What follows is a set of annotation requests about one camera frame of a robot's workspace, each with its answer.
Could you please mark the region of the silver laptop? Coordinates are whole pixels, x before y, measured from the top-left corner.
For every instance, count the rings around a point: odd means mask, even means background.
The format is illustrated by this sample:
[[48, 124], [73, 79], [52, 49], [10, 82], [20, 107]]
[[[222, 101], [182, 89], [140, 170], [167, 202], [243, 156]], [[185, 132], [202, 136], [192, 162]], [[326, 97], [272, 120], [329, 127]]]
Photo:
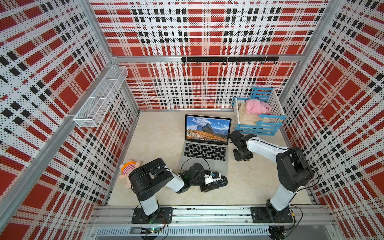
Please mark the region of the silver laptop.
[[179, 170], [187, 171], [199, 163], [206, 171], [228, 175], [231, 124], [230, 118], [185, 115], [185, 143]]

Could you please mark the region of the black wireless mouse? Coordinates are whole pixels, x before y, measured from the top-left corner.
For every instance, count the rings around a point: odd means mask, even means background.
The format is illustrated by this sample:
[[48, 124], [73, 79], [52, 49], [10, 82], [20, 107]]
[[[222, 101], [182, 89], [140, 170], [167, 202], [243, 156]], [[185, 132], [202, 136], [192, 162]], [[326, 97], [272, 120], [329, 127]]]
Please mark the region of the black wireless mouse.
[[220, 180], [216, 181], [216, 185], [221, 188], [225, 187], [228, 184], [228, 179], [226, 176], [222, 176]]

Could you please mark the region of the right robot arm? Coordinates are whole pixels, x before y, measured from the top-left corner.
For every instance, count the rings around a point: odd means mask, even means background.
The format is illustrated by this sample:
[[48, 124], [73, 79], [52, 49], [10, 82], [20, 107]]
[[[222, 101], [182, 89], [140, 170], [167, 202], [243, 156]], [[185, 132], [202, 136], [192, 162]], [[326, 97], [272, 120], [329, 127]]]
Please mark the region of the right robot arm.
[[229, 138], [236, 146], [236, 161], [249, 161], [255, 153], [276, 164], [280, 185], [274, 196], [267, 200], [267, 208], [274, 212], [284, 211], [297, 192], [314, 177], [311, 165], [299, 148], [281, 147], [254, 134], [244, 136], [240, 131], [233, 131]]

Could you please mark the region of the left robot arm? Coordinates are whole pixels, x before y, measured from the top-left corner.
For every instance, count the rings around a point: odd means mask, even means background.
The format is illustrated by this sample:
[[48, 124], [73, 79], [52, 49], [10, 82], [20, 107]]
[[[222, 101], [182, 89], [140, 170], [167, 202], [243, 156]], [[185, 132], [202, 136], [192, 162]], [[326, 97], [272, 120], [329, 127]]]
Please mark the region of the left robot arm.
[[197, 186], [202, 193], [207, 193], [228, 184], [228, 179], [221, 173], [205, 170], [199, 163], [194, 163], [187, 171], [176, 174], [161, 158], [133, 170], [129, 173], [128, 179], [141, 209], [149, 217], [157, 217], [159, 214], [160, 207], [155, 195], [163, 187], [182, 194], [190, 187]]

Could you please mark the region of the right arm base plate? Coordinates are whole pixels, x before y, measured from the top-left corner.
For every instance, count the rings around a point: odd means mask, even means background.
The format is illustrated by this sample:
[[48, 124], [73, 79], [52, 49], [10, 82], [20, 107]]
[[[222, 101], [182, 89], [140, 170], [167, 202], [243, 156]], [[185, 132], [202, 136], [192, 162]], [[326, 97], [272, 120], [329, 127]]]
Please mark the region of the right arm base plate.
[[276, 211], [273, 207], [251, 207], [253, 223], [293, 223], [294, 219], [289, 210]]

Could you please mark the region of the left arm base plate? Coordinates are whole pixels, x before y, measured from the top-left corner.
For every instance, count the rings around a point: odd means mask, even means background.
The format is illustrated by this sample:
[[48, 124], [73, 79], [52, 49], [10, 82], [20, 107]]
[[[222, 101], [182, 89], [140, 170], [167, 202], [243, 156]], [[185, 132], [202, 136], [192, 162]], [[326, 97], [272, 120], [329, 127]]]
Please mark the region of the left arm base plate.
[[173, 218], [173, 208], [160, 207], [154, 213], [147, 216], [143, 208], [134, 209], [132, 224], [170, 224]]

